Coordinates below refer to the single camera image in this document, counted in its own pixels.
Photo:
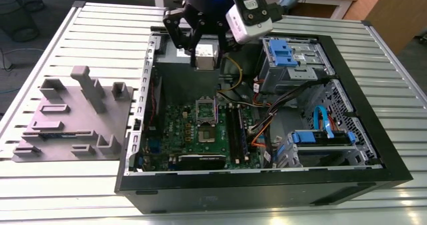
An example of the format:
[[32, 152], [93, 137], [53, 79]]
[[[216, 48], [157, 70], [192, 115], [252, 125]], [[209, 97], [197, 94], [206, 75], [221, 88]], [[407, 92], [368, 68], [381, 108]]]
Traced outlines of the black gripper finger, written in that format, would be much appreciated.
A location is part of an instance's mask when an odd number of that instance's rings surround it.
[[[189, 33], [184, 33], [180, 22], [184, 19], [190, 27]], [[173, 45], [189, 53], [189, 65], [196, 66], [196, 46], [202, 35], [202, 14], [193, 7], [182, 7], [166, 10], [162, 23]]]
[[241, 49], [242, 45], [236, 42], [233, 36], [226, 37], [229, 31], [229, 27], [224, 22], [216, 23], [216, 37], [217, 37], [217, 56], [216, 56], [216, 64], [214, 68], [218, 69], [221, 66], [221, 60], [225, 53], [236, 52]]

